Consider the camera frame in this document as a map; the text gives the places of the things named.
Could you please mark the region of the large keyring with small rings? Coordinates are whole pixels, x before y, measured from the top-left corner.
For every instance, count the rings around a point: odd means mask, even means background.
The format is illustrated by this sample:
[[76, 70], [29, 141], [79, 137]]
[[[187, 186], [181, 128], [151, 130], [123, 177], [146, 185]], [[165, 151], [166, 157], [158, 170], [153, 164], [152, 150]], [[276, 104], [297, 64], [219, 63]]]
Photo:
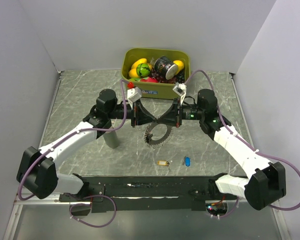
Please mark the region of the large keyring with small rings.
[[[164, 127], [165, 132], [160, 137], [155, 136], [154, 130], [160, 126]], [[170, 140], [172, 132], [173, 132], [173, 128], [171, 126], [163, 124], [163, 123], [153, 122], [149, 126], [147, 126], [145, 129], [144, 136], [143, 136], [144, 143], [149, 148], [152, 148], [152, 149], [158, 148]]]

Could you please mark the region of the yellow tag key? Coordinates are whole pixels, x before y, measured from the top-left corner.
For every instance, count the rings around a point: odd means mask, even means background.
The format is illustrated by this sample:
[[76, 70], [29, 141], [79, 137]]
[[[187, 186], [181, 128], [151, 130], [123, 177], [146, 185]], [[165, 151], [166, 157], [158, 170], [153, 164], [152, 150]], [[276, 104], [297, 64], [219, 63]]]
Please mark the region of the yellow tag key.
[[166, 160], [158, 160], [157, 161], [158, 166], [167, 167], [168, 171], [170, 171], [170, 163]]

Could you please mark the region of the olive green plastic bin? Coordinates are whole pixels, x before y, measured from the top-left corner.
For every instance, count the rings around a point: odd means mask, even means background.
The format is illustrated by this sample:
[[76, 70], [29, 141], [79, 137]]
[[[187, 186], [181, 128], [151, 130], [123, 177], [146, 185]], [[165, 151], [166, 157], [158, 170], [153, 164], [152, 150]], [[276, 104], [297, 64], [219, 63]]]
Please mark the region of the olive green plastic bin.
[[[152, 78], [154, 78], [157, 82], [149, 82], [146, 80], [142, 81], [135, 75], [129, 75], [129, 71], [132, 69], [133, 64], [140, 59], [146, 59], [147, 63], [153, 65], [154, 62], [162, 56], [166, 56], [171, 61], [177, 60], [184, 63], [184, 68], [179, 73], [182, 78], [164, 80], [159, 76], [152, 76]], [[178, 95], [173, 91], [175, 82], [185, 82], [190, 74], [191, 65], [189, 56], [180, 50], [174, 49], [132, 48], [126, 52], [121, 68], [121, 76], [124, 80], [132, 82], [136, 87], [139, 87], [142, 90], [142, 96], [144, 98], [154, 99], [171, 100], [176, 98]]]

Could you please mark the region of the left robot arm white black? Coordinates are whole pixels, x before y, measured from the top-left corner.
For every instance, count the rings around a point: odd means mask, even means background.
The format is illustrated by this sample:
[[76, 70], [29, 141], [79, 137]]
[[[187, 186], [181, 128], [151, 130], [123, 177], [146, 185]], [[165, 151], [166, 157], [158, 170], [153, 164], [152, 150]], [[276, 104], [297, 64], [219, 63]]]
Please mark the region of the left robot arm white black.
[[130, 119], [133, 126], [156, 120], [140, 101], [141, 89], [134, 87], [121, 93], [123, 100], [118, 104], [114, 90], [102, 90], [90, 113], [74, 129], [39, 149], [31, 146], [24, 151], [16, 176], [20, 200], [27, 199], [22, 196], [23, 188], [39, 199], [45, 199], [52, 193], [71, 194], [77, 201], [88, 197], [89, 183], [76, 173], [58, 173], [62, 163], [77, 150], [99, 138], [103, 138], [108, 147], [117, 148], [119, 140], [116, 131], [120, 127], [113, 127], [113, 119], [121, 119], [122, 125]]

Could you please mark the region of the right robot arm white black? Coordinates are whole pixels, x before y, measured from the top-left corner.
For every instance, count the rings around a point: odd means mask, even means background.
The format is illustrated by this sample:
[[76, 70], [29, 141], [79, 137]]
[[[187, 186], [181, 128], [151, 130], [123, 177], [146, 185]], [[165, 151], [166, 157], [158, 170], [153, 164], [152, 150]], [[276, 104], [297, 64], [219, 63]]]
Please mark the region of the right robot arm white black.
[[194, 104], [181, 104], [174, 99], [171, 107], [156, 122], [180, 127], [183, 120], [198, 121], [201, 130], [223, 147], [245, 172], [245, 177], [226, 173], [215, 176], [208, 187], [213, 199], [225, 194], [245, 198], [261, 210], [286, 195], [286, 170], [279, 162], [271, 162], [248, 147], [235, 127], [218, 110], [218, 99], [211, 89], [201, 89]]

